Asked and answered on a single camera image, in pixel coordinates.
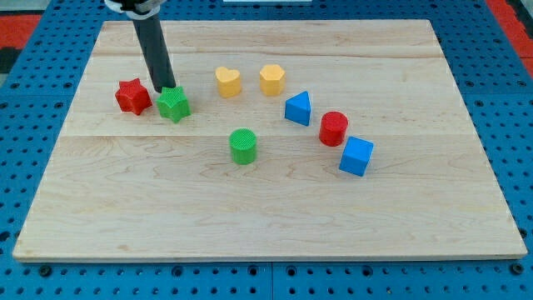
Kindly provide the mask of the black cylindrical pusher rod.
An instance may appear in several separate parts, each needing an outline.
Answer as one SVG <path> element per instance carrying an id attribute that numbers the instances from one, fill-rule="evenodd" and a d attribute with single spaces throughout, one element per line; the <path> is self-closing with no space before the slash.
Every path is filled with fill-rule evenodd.
<path id="1" fill-rule="evenodd" d="M 174 88 L 176 80 L 158 15 L 132 22 L 155 91 Z"/>

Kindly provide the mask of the white and black rod mount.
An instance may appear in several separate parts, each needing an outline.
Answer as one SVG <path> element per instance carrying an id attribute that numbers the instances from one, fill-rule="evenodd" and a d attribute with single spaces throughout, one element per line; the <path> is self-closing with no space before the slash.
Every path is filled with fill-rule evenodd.
<path id="1" fill-rule="evenodd" d="M 125 13 L 132 20 L 145 20 L 160 12 L 166 0 L 104 0 L 115 13 Z"/>

